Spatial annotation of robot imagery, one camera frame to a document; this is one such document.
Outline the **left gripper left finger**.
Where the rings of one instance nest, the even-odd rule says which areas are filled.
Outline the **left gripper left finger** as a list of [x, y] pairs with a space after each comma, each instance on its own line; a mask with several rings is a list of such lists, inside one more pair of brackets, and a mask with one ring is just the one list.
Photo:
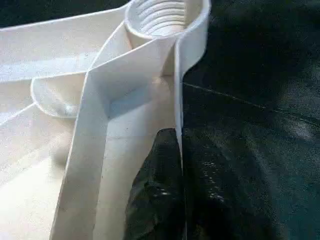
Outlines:
[[161, 129], [135, 176], [125, 209], [124, 239], [180, 240], [185, 196], [180, 148], [173, 128]]

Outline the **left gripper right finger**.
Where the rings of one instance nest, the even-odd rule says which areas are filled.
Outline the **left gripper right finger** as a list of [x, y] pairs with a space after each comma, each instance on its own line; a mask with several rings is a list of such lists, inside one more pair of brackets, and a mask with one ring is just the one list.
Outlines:
[[186, 195], [191, 239], [275, 239], [268, 195], [220, 154], [186, 158]]

